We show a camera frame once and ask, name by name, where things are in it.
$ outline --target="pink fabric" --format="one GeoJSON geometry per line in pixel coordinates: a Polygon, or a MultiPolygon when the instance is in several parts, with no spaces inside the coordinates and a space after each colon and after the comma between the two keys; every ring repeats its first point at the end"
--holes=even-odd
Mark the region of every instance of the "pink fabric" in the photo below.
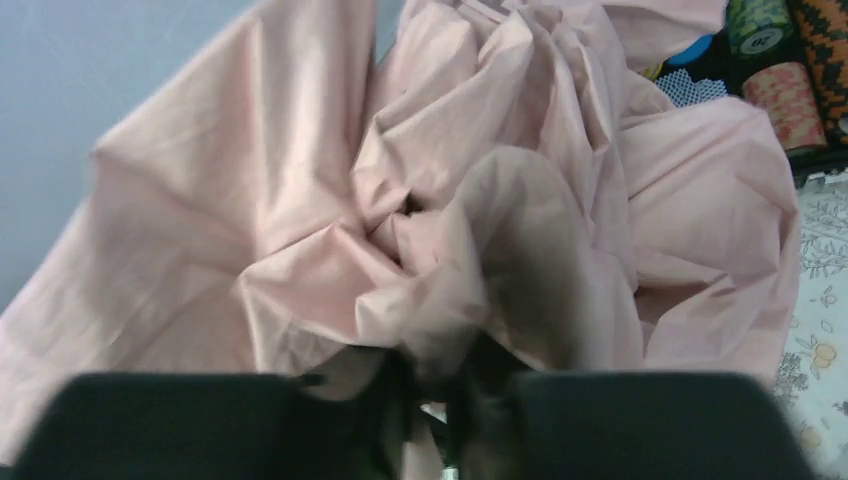
{"type": "Polygon", "coordinates": [[[723,2],[413,0],[372,68],[375,3],[264,3],[103,137],[0,318],[0,461],[91,370],[299,374],[361,344],[432,377],[482,328],[538,368],[773,376],[799,240],[768,117],[627,68],[723,2]]]}

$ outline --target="wrinkled fabric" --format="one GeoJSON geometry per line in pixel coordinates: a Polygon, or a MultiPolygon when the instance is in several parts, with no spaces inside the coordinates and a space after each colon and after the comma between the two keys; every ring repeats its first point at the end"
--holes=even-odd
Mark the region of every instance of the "wrinkled fabric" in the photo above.
{"type": "Polygon", "coordinates": [[[0,462],[84,371],[297,375],[357,344],[439,378],[483,330],[540,369],[769,381],[786,157],[764,112],[674,109],[631,70],[723,2],[475,3],[410,1],[379,67],[374,0],[261,4],[109,131],[0,318],[0,462]]]}

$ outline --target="round label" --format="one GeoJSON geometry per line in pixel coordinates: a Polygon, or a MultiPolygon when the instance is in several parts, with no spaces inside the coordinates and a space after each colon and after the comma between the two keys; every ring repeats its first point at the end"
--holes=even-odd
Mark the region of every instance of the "round label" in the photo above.
{"type": "Polygon", "coordinates": [[[739,47],[739,51],[745,55],[762,53],[777,45],[781,38],[783,38],[783,30],[774,27],[765,28],[746,38],[739,47]]]}

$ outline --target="red patterned roll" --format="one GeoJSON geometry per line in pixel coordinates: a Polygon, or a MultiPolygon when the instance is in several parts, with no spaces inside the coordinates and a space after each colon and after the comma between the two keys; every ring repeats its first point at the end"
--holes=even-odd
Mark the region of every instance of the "red patterned roll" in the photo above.
{"type": "Polygon", "coordinates": [[[780,63],[755,73],[742,84],[742,94],[768,112],[788,156],[827,147],[813,87],[800,63],[780,63]]]}

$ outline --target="pink cloth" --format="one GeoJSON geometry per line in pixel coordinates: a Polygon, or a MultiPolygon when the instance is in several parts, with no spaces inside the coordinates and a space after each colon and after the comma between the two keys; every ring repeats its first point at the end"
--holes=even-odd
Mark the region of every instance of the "pink cloth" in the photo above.
{"type": "Polygon", "coordinates": [[[83,371],[299,374],[361,344],[433,377],[482,328],[538,368],[774,375],[799,240],[768,117],[628,69],[722,1],[413,0],[372,67],[375,3],[264,3],[103,137],[0,318],[0,461],[83,371]]]}

